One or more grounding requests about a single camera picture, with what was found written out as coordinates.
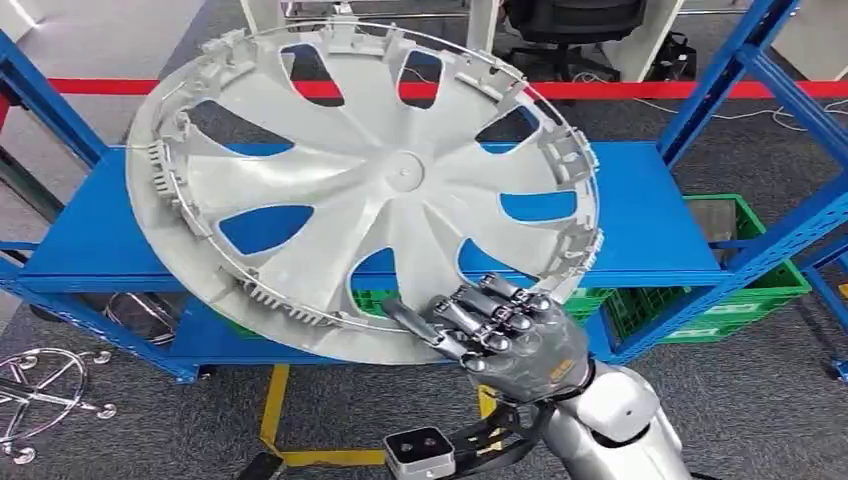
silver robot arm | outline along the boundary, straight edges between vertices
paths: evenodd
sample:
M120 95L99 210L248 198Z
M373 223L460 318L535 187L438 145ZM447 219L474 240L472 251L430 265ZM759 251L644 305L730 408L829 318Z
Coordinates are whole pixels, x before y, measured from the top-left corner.
M632 370L592 359L582 329L547 295L489 274L477 286L437 297L421 315L396 299L383 309L499 395L493 418L450 437L432 428L387 437L387 464L396 478L456 479L506 466L539 439L573 480L692 478L650 384ZM523 429L517 407L527 404L537 413L533 427ZM481 453L481 437L506 438L497 433L503 430L521 440L503 453Z

yellow floor tape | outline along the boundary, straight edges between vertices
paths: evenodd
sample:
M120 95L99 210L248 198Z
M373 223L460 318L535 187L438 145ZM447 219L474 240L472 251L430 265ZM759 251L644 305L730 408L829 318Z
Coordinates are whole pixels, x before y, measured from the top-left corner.
M309 465L331 465L339 467L358 467L365 465L382 465L385 454L382 450L310 450L301 452L282 452L277 448L277 428L283 413L283 403L286 398L286 387L289 381L289 366L274 365L271 382L268 385L268 396L265 398L265 410L262 423L259 426L259 439L278 457L282 458L289 467L306 467ZM477 387L477 398L480 403L480 414L483 418L489 416L497 406L494 391L489 387ZM492 448L500 450L497 443Z

black office chair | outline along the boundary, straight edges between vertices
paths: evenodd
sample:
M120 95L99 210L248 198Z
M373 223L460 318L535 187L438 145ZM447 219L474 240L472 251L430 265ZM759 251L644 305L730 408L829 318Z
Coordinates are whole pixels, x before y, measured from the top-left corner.
M542 47L513 48L505 57L512 62L516 53L541 57L554 65L564 81L570 81L571 66L609 75L620 81L621 73L582 55L574 45L621 40L642 25L647 0L508 0L504 9L509 23L527 42L555 44Z

green plastic crate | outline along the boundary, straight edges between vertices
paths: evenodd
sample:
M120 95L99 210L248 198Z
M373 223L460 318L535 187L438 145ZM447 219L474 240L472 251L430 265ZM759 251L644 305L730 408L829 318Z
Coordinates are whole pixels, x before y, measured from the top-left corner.
M755 238L766 231L751 207L739 195L696 195L688 200L733 200L736 203L736 236ZM662 343L714 342L760 320L793 298L812 290L795 265L787 260L774 270L737 291ZM653 320L665 306L691 291L688 287L619 289L605 302L609 319L619 338L624 339Z
M607 297L615 292L614 288L578 288L565 304L565 310L571 314L574 321L582 324L583 321L600 308ZM354 290L353 300L362 311L371 315L385 316L381 302L389 297L394 297L397 292L394 290ZM244 338L258 337L254 333L241 325L230 322L238 335Z

camera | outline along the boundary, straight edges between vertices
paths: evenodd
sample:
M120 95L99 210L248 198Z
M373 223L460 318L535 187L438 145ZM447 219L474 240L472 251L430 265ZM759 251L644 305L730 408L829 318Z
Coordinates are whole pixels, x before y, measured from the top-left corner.
M453 444L435 427L389 435L383 445L386 466L397 480L434 480L456 472Z

